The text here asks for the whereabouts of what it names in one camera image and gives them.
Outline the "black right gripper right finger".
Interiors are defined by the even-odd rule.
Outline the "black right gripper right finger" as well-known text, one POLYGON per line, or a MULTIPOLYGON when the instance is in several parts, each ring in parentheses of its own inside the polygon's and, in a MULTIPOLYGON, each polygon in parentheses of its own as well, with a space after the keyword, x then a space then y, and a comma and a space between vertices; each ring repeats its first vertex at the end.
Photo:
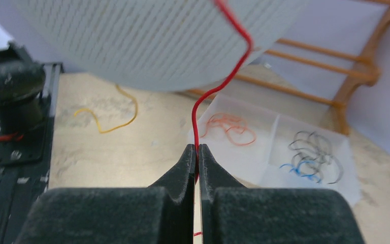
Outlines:
POLYGON ((203 243, 364 243, 347 201, 329 189, 247 188, 198 150, 203 243))

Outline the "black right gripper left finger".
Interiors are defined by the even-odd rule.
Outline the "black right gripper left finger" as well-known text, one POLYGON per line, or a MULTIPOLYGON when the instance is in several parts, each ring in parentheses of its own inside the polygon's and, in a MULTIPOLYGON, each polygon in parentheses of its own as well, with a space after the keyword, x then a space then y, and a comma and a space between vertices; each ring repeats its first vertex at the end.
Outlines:
POLYGON ((145 188, 56 188, 31 207, 17 243, 192 243, 196 149, 145 188))

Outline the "grey cable spool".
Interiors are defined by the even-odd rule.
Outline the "grey cable spool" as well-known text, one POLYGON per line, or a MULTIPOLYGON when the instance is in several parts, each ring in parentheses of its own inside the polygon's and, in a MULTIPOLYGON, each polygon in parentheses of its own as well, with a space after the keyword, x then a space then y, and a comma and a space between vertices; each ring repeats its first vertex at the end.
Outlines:
POLYGON ((293 25, 307 1, 14 1, 65 58, 103 79, 178 91, 227 77, 293 25))

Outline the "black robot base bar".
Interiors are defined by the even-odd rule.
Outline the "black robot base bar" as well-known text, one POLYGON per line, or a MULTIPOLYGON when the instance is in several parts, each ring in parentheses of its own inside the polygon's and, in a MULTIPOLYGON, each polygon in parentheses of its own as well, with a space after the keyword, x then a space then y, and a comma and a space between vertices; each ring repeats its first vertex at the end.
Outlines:
POLYGON ((0 49, 0 243, 14 243, 48 188, 61 63, 0 49))

